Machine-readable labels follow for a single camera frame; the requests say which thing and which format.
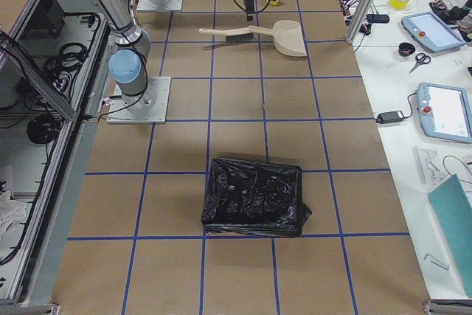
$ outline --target blue framed tablet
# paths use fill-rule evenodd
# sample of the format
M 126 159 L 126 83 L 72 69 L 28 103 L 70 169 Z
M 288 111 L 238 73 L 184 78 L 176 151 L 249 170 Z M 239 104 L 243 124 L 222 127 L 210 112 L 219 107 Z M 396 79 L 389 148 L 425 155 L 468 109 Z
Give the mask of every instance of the blue framed tablet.
M 453 31 L 431 11 L 405 16 L 401 19 L 405 29 L 421 46 L 431 52 L 441 52 L 465 45 L 460 34 Z
M 417 102 L 420 125 L 426 136 L 472 143 L 472 114 L 464 89 L 421 83 Z

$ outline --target yellow tape roll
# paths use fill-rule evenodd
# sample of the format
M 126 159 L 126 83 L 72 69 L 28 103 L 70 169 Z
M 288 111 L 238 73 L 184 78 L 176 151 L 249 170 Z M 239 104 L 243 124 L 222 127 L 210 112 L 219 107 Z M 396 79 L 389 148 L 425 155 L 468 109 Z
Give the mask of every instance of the yellow tape roll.
M 390 0 L 390 5 L 392 5 L 395 9 L 405 9 L 406 5 L 410 0 Z

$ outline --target metal mounting plate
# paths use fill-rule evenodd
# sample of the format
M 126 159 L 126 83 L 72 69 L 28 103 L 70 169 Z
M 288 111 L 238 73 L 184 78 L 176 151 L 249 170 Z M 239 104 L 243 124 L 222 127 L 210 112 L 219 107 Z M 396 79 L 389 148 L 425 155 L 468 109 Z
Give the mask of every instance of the metal mounting plate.
M 131 112 L 128 109 L 110 114 L 107 122 L 111 124 L 165 123 L 167 104 L 169 103 L 170 77 L 149 77 L 149 89 L 157 93 L 157 100 L 149 110 Z M 113 95 L 121 95 L 121 90 L 115 86 Z M 123 101 L 115 100 L 110 105 L 110 111 L 125 107 Z
M 169 11 L 181 11 L 184 0 L 172 0 L 166 4 L 154 4 L 150 0 L 139 0 L 136 11 L 138 13 L 166 13 Z

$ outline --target teal folder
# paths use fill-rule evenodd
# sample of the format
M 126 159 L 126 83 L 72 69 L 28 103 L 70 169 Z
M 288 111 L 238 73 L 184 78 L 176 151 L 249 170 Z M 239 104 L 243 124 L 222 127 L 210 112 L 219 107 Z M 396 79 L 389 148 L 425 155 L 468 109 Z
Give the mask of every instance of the teal folder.
M 462 285 L 472 297 L 472 207 L 457 175 L 428 194 L 449 249 L 459 269 Z

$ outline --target black bag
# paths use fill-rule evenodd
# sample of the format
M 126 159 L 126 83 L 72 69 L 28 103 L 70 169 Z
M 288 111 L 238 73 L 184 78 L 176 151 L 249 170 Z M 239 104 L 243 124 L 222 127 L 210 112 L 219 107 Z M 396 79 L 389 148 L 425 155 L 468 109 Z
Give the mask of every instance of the black bag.
M 212 160 L 201 215 L 206 231 L 295 238 L 310 215 L 300 167 Z

